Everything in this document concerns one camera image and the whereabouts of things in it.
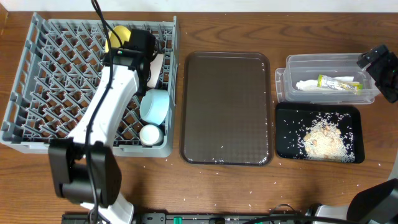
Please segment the yellow round plate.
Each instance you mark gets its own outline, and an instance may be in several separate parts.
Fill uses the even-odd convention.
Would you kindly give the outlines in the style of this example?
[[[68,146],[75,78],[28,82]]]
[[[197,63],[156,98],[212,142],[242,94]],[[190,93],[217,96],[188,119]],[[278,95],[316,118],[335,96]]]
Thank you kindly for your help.
[[[123,43],[128,42],[130,39],[131,31],[125,26],[116,26],[113,28],[115,35],[111,30],[108,32],[108,36],[111,42],[112,48],[120,48],[122,45],[119,41]]]

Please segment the small white cup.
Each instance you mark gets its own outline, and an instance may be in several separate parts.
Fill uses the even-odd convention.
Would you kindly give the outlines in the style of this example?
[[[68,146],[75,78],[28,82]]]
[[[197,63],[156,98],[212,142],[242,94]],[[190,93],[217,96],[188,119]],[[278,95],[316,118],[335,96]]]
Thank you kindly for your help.
[[[140,130],[139,139],[145,146],[158,146],[163,142],[164,133],[157,126],[147,124]]]

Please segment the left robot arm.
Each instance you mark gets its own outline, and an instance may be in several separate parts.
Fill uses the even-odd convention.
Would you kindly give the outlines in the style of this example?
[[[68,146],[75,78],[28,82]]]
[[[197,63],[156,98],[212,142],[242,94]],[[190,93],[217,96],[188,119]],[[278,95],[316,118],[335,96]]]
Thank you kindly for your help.
[[[155,59],[156,38],[133,29],[119,47],[108,47],[101,82],[82,119],[48,149],[55,193],[90,209],[89,223],[131,223],[134,207],[120,192],[122,175],[113,144],[132,97],[142,96]]]

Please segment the white bowl with food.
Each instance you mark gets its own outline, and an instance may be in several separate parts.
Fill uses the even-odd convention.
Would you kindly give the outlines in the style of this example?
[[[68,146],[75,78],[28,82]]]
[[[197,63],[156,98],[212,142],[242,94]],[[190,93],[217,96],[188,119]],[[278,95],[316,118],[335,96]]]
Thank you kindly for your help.
[[[150,63],[150,79],[147,82],[148,88],[156,88],[160,77],[162,64],[164,61],[164,54],[158,54],[156,58]]]

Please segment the green snack wrapper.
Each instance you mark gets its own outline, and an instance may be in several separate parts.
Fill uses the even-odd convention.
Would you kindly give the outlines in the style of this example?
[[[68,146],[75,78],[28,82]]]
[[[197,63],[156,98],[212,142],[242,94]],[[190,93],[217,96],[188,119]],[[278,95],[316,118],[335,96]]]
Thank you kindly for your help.
[[[355,82],[354,77],[330,77],[319,75],[317,87],[323,90],[358,92],[363,89],[363,84]]]

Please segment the light blue bowl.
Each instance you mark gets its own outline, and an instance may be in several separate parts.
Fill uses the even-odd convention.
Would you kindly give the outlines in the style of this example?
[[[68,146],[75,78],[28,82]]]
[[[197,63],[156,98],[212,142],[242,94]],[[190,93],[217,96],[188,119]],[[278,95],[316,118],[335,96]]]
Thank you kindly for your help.
[[[169,104],[170,97],[167,90],[148,90],[139,108],[141,119],[156,126],[162,124],[168,113]]]

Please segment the white napkin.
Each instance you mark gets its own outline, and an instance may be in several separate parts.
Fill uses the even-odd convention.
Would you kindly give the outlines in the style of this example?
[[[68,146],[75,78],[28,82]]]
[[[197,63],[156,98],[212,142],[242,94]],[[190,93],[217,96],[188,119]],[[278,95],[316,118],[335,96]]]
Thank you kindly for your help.
[[[354,77],[335,77],[336,80],[346,83],[357,83]],[[295,84],[296,89],[302,91],[323,91],[322,88],[317,87],[318,80],[300,80]]]

